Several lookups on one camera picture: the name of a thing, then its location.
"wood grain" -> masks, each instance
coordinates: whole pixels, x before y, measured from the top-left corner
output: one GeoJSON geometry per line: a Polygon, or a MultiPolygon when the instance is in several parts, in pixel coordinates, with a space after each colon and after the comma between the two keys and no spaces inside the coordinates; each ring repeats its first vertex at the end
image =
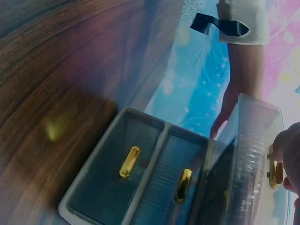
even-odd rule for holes
{"type": "Polygon", "coordinates": [[[67,224],[59,200],[117,108],[148,104],[182,4],[1,1],[1,225],[67,224]]]}

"gray plastic tray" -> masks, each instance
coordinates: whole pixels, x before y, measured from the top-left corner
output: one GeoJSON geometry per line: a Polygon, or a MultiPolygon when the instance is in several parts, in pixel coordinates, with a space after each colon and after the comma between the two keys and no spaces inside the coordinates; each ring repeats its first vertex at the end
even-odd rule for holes
{"type": "MultiPolygon", "coordinates": [[[[143,198],[143,195],[149,196],[151,189],[159,184],[155,183],[155,177],[151,176],[166,173],[167,171],[160,166],[163,163],[166,164],[164,160],[166,157],[174,157],[174,160],[171,160],[167,166],[173,170],[178,167],[176,173],[173,174],[175,183],[178,183],[179,172],[182,169],[195,166],[200,169],[198,174],[193,174],[193,188],[190,188],[193,190],[189,194],[189,201],[185,202],[188,204],[188,209],[193,210],[188,210],[191,213],[186,212],[184,219],[189,216],[190,224],[192,224],[197,218],[194,214],[199,207],[199,203],[192,202],[192,200],[194,195],[201,196],[199,189],[203,187],[201,182],[204,182],[208,170],[211,143],[212,141],[204,137],[140,111],[131,108],[123,109],[113,120],[65,193],[59,203],[59,213],[73,225],[137,224],[133,216],[138,205],[148,203],[147,197],[143,198]],[[172,153],[174,144],[178,146],[177,158],[176,153],[172,153]],[[135,166],[131,172],[130,182],[126,183],[117,174],[130,148],[134,145],[141,147],[141,155],[136,162],[138,166],[135,166]],[[189,151],[190,156],[182,157],[183,151],[189,151]],[[112,177],[112,174],[115,174],[115,178],[108,179],[107,177],[112,177]]],[[[176,187],[174,183],[169,185],[172,190],[171,198],[176,191],[174,187],[176,187]]],[[[168,210],[182,209],[183,204],[177,207],[177,204],[170,202],[168,210]]],[[[135,219],[142,215],[138,214],[139,212],[135,215],[135,219]]]]}

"gold drawer handle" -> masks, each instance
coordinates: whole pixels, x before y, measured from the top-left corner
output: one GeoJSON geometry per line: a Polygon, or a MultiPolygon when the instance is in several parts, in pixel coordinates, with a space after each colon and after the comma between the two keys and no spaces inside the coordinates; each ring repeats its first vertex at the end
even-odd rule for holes
{"type": "Polygon", "coordinates": [[[192,171],[190,169],[184,169],[177,187],[175,201],[181,203],[185,200],[188,192],[188,187],[191,183],[192,171]]]}
{"type": "Polygon", "coordinates": [[[133,146],[131,148],[130,152],[128,153],[128,155],[119,171],[119,174],[122,178],[129,177],[129,175],[132,171],[132,168],[134,167],[140,153],[141,153],[141,149],[139,147],[133,146]]]}
{"type": "Polygon", "coordinates": [[[271,188],[276,189],[283,183],[283,164],[274,160],[273,145],[269,147],[268,159],[270,161],[270,171],[267,174],[269,178],[269,185],[271,188]]]}

